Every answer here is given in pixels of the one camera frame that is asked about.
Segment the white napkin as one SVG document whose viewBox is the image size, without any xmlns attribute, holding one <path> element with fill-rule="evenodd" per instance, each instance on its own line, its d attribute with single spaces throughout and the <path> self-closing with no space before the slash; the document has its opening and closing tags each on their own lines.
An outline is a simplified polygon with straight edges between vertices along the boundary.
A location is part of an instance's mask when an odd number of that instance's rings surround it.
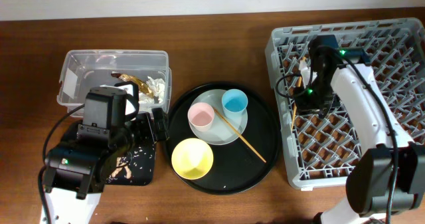
<svg viewBox="0 0 425 224">
<path fill-rule="evenodd" d="M 153 79 L 150 76 L 147 77 L 147 80 L 142 80 L 142 81 L 147 83 L 148 86 L 150 87 L 150 89 L 152 89 L 152 91 L 154 93 L 154 97 L 150 98 L 150 97 L 146 96 L 145 94 L 139 92 L 139 90 L 138 90 L 139 103 L 140 104 L 161 104 L 161 103 L 163 103 L 164 98 L 165 98 L 165 81 L 162 78 Z"/>
</svg>

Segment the gold foil wrapper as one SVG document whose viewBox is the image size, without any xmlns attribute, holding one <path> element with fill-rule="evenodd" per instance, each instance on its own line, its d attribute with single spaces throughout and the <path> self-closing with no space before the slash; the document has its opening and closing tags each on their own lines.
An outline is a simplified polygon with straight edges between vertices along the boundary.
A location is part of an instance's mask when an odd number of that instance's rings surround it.
<svg viewBox="0 0 425 224">
<path fill-rule="evenodd" d="M 148 96 L 150 98 L 154 97 L 154 93 L 153 93 L 152 89 L 150 89 L 148 84 L 145 83 L 144 81 L 140 80 L 136 76 L 118 73 L 118 72 L 111 73 L 111 76 L 114 77 L 114 78 L 118 78 L 118 79 L 120 79 L 124 82 L 134 82 L 135 84 L 137 84 L 139 92 L 145 94 L 146 96 Z"/>
</svg>

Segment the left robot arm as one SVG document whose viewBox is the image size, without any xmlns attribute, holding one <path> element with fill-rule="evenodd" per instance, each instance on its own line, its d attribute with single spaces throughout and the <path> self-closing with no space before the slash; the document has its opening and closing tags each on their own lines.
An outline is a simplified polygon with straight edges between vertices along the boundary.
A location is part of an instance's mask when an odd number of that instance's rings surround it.
<svg viewBox="0 0 425 224">
<path fill-rule="evenodd" d="M 114 130 L 73 123 L 46 155 L 38 176 L 40 222 L 89 223 L 107 185 L 149 185 L 156 145 L 168 137 L 162 108 Z"/>
</svg>

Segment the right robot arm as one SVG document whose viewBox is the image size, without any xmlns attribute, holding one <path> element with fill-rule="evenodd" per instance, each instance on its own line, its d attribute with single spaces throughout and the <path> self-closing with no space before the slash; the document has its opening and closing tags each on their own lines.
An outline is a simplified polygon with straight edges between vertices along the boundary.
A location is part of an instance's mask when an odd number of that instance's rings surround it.
<svg viewBox="0 0 425 224">
<path fill-rule="evenodd" d="M 357 133 L 362 157 L 345 183 L 346 196 L 314 223 L 364 223 L 417 209 L 424 197 L 424 146 L 414 143 L 379 90 L 362 48 L 341 48 L 333 35 L 308 44 L 310 65 L 295 88 L 300 114 L 326 117 L 338 98 Z"/>
</svg>

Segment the food scraps and rice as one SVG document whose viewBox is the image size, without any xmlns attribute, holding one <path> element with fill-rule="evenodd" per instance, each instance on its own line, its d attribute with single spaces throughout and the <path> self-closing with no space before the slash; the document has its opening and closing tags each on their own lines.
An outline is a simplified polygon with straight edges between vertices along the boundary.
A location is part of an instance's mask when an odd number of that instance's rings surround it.
<svg viewBox="0 0 425 224">
<path fill-rule="evenodd" d="M 145 186 L 152 182 L 156 148 L 134 150 L 117 159 L 117 169 L 109 176 L 109 185 Z"/>
</svg>

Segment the yellow bowl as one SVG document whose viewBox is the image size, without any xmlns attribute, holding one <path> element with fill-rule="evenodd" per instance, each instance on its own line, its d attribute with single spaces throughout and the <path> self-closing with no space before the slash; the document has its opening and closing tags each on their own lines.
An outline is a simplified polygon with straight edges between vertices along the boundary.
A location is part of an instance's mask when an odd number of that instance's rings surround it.
<svg viewBox="0 0 425 224">
<path fill-rule="evenodd" d="M 203 140 L 188 138 L 179 142 L 171 156 L 175 173 L 183 179 L 195 180 L 210 172 L 214 162 L 212 148 Z"/>
</svg>

